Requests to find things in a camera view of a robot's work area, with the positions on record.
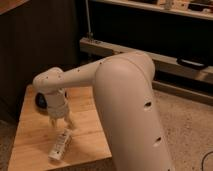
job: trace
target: dark background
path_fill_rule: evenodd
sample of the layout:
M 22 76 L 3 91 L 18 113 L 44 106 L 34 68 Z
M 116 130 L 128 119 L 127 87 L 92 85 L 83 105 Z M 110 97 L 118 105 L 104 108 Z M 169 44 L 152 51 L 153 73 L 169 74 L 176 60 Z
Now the dark background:
M 36 74 L 78 65 L 78 40 L 74 0 L 31 0 L 0 15 L 0 119 L 18 120 Z

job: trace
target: black cable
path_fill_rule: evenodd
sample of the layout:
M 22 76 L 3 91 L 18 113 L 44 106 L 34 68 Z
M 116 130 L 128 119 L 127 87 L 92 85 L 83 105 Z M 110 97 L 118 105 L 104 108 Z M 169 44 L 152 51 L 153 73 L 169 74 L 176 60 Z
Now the black cable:
M 205 162 L 205 159 L 208 157 L 208 155 L 210 154 L 213 154 L 213 151 L 210 151 L 208 153 L 206 153 L 204 156 L 203 156 L 203 159 L 202 159 L 202 162 L 201 162 L 201 171 L 204 171 L 204 162 Z

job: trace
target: floor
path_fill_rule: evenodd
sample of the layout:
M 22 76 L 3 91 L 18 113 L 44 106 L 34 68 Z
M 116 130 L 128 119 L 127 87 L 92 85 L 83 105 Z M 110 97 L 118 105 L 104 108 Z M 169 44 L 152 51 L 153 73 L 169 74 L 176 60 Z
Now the floor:
M 201 171 L 203 156 L 213 151 L 213 106 L 155 91 L 157 107 L 176 171 Z M 6 171 L 16 126 L 0 122 L 0 171 Z M 213 154 L 204 162 L 213 170 Z M 111 159 L 60 171 L 115 171 Z

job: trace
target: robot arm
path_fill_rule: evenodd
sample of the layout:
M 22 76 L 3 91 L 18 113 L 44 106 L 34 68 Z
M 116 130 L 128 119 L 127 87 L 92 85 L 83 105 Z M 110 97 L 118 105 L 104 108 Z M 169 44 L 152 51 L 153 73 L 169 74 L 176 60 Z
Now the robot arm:
M 154 65 L 135 51 L 63 72 L 50 69 L 33 84 L 50 116 L 68 111 L 61 88 L 93 86 L 98 115 L 118 171 L 174 171 L 152 91 Z

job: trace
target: wooden table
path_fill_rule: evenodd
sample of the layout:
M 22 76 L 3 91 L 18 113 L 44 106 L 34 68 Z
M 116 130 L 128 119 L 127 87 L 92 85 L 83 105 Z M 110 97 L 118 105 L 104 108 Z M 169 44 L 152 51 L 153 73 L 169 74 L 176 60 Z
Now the wooden table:
M 29 0 L 0 0 L 0 15 L 16 8 Z
M 77 125 L 70 148 L 61 163 L 51 163 L 48 153 L 59 132 L 65 127 L 60 120 L 54 130 L 48 116 L 34 106 L 35 91 L 26 91 L 20 122 L 9 162 L 9 171 L 51 170 L 111 157 L 92 96 L 91 87 L 68 89 L 72 117 Z

